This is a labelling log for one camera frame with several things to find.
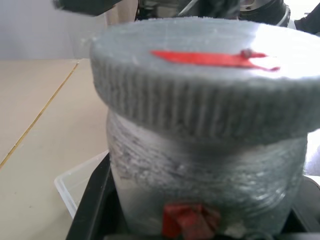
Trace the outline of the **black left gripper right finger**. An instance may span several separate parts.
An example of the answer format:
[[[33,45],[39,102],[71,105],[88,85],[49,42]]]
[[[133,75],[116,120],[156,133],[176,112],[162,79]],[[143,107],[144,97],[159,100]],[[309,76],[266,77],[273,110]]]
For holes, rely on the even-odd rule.
[[[306,175],[282,230],[283,240],[320,238],[320,177]]]

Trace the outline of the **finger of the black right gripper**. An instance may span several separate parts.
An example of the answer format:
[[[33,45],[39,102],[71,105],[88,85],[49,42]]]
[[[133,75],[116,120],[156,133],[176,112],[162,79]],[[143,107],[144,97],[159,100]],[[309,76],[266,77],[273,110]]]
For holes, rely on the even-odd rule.
[[[312,35],[320,35],[320,4],[306,16],[294,21],[295,29]]]
[[[88,16],[99,16],[121,0],[52,0],[54,8]]]

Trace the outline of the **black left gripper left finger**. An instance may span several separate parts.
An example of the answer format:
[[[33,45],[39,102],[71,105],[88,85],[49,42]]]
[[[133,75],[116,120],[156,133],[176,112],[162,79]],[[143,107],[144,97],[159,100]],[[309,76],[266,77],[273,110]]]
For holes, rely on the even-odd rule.
[[[107,153],[89,178],[66,240],[106,240],[117,233],[121,216]]]

